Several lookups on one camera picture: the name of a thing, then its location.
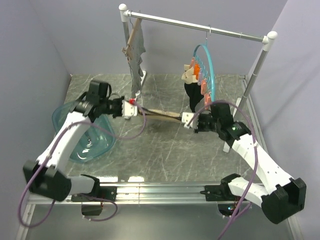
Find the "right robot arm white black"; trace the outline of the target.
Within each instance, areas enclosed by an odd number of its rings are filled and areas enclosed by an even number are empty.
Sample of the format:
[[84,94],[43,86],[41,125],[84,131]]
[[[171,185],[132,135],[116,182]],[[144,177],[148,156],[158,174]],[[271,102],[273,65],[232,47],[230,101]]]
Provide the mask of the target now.
[[187,126],[217,133],[252,169],[249,181],[235,175],[222,180],[221,196],[226,200],[239,196],[241,201],[259,206],[270,222],[279,224],[304,209],[307,185],[284,171],[260,146],[250,121],[234,120],[231,106],[223,100],[212,102],[207,105],[210,113],[199,110]]

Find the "beige underwear blue trim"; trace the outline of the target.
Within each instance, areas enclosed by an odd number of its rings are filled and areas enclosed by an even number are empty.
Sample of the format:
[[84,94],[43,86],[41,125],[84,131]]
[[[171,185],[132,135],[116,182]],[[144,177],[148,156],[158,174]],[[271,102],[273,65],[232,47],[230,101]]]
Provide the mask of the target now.
[[137,111],[139,115],[143,115],[143,112],[148,120],[157,120],[165,122],[181,123],[182,115],[177,112],[163,111],[160,109],[147,109]]

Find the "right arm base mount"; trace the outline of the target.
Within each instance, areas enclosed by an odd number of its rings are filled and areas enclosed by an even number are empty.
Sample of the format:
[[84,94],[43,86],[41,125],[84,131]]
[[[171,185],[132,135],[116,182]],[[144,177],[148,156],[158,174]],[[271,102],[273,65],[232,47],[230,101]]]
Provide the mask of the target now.
[[223,217],[231,217],[240,200],[239,196],[235,196],[222,184],[205,185],[204,190],[200,194],[205,196],[207,202],[217,202],[218,212]]

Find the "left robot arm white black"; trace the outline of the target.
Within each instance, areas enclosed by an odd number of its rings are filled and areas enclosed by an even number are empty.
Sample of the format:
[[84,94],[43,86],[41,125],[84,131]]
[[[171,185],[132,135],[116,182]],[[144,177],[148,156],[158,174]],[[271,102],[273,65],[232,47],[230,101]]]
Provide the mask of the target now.
[[84,195],[89,201],[96,201],[101,195],[99,179],[90,175],[68,177],[64,169],[77,143],[97,118],[123,115],[124,100],[124,96],[112,97],[109,83],[92,80],[88,91],[73,102],[62,128],[47,149],[36,160],[24,164],[27,182],[24,191],[58,202],[69,195]]

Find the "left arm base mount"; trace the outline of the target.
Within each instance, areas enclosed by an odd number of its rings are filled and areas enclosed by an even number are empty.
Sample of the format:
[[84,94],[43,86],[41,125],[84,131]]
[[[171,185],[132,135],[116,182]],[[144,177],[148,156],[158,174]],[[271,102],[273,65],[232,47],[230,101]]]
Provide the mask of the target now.
[[85,217],[98,217],[105,203],[116,203],[118,188],[116,186],[100,186],[97,193],[79,193],[71,196],[72,203],[81,203],[81,213]]

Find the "teal clip hanger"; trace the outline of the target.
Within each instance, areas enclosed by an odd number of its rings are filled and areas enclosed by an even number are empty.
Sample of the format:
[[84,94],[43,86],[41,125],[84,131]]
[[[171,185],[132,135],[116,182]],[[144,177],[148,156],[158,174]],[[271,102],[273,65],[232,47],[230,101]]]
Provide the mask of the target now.
[[[202,48],[205,53],[206,61],[203,61],[200,55],[198,54],[198,50],[200,48]],[[202,70],[202,80],[207,79],[206,93],[210,93],[211,102],[214,102],[216,100],[215,71],[212,57],[208,49],[208,33],[206,33],[205,43],[198,44],[195,47],[192,56],[195,57],[195,64],[199,64],[200,70]]]

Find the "salmon clothespin end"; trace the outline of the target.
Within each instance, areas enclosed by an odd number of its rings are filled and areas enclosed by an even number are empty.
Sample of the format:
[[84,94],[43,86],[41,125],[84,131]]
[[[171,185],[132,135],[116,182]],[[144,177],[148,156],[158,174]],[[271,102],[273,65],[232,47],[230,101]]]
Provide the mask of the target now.
[[205,93],[204,94],[204,105],[208,106],[212,102],[211,94]]

